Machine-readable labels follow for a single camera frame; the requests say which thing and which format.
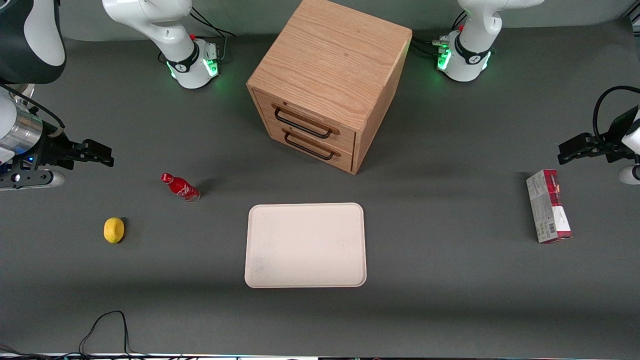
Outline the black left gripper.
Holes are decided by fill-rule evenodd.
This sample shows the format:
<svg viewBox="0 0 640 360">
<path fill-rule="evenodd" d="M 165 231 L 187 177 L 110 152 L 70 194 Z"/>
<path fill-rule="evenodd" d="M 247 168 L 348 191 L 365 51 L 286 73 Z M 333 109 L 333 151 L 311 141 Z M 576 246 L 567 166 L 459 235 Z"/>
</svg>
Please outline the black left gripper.
<svg viewBox="0 0 640 360">
<path fill-rule="evenodd" d="M 606 159 L 612 163 L 622 158 L 639 162 L 640 155 L 640 115 L 639 107 L 615 117 L 608 130 L 602 135 L 605 141 Z M 558 164 L 564 166 L 581 158 L 600 157 L 598 137 L 583 132 L 578 134 L 576 142 L 564 142 L 558 146 Z"/>
</svg>

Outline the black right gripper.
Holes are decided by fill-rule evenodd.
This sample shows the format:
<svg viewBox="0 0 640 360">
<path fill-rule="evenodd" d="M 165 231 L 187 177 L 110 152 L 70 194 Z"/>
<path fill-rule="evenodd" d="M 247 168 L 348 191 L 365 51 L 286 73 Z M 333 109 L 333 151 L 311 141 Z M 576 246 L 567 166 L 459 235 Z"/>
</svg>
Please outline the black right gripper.
<svg viewBox="0 0 640 360">
<path fill-rule="evenodd" d="M 56 137 L 44 134 L 27 154 L 27 160 L 29 170 L 37 170 L 43 166 L 73 170 L 75 162 L 93 162 L 113 167 L 114 158 L 111 155 L 112 148 L 93 139 L 76 143 L 64 133 Z"/>
</svg>

